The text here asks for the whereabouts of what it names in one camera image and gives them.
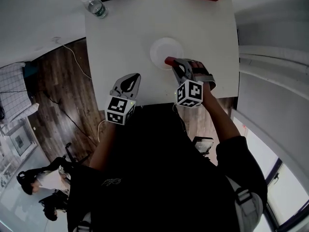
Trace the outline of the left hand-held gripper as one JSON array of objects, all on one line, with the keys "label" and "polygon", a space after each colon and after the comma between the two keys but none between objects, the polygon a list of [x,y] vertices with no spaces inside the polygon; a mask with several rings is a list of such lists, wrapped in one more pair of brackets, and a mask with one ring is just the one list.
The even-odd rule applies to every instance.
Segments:
[{"label": "left hand-held gripper", "polygon": [[108,122],[125,125],[135,111],[141,75],[131,73],[118,79],[105,103],[105,118]]}]

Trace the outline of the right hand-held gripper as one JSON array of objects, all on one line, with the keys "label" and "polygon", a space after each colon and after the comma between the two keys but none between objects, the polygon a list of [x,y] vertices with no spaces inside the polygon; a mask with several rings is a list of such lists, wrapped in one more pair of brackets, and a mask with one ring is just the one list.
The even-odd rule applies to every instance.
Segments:
[{"label": "right hand-held gripper", "polygon": [[216,88],[213,75],[206,70],[205,75],[196,76],[192,72],[190,60],[174,59],[173,73],[179,84],[175,91],[176,104],[188,108],[196,108],[203,102],[203,84],[208,83],[210,91]]}]

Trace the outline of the person's right hand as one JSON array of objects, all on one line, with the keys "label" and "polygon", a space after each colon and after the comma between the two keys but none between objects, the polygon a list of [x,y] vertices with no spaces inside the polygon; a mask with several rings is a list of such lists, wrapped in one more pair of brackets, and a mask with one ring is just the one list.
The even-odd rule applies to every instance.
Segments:
[{"label": "person's right hand", "polygon": [[192,68],[192,72],[193,72],[194,75],[199,76],[199,75],[205,75],[206,74],[206,69],[201,62],[192,60],[190,62],[190,66]]}]

